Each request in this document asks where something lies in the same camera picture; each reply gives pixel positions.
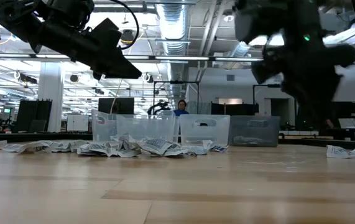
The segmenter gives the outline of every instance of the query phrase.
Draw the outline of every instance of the woman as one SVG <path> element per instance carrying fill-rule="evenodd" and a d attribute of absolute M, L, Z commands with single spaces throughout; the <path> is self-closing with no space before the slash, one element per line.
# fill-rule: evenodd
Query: woman
<path fill-rule="evenodd" d="M 185 100 L 180 100 L 178 102 L 178 109 L 174 110 L 176 116 L 180 116 L 181 114 L 188 114 L 187 111 L 185 111 L 185 107 L 187 106 L 187 103 Z"/>

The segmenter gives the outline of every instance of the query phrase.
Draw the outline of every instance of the pillar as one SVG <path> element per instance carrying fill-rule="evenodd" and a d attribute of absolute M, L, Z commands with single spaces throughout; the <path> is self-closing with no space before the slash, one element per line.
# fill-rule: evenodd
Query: pillar
<path fill-rule="evenodd" d="M 53 101 L 48 121 L 48 132 L 59 133 L 61 131 L 64 76 L 61 63 L 42 62 L 40 64 L 38 100 Z"/>

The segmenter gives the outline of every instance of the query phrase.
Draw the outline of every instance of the wooden table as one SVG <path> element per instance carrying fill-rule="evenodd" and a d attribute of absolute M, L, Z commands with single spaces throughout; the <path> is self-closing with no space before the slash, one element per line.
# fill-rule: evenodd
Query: wooden table
<path fill-rule="evenodd" d="M 355 223 L 355 159 L 310 146 L 183 159 L 0 152 L 0 223 Z"/>

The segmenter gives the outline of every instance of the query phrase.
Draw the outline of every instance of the clear plastic bin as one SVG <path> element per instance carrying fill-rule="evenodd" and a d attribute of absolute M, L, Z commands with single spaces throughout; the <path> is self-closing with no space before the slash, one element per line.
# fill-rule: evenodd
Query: clear plastic bin
<path fill-rule="evenodd" d="M 96 110 L 93 110 L 91 114 L 94 141 L 109 141 L 126 133 L 136 140 L 150 137 L 173 141 L 176 135 L 174 114 L 122 115 L 107 114 Z"/>
<path fill-rule="evenodd" d="M 232 116 L 229 143 L 232 146 L 276 147 L 279 130 L 278 116 Z"/>
<path fill-rule="evenodd" d="M 202 140 L 216 141 L 225 146 L 228 144 L 230 115 L 180 115 L 182 145 L 202 144 Z"/>

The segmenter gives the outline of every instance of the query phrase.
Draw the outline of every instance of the blue shirt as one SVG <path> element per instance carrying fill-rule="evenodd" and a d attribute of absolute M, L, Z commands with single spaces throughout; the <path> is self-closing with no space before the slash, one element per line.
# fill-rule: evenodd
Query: blue shirt
<path fill-rule="evenodd" d="M 181 114 L 188 114 L 188 112 L 185 110 L 174 110 L 173 112 L 176 116 L 180 116 Z"/>

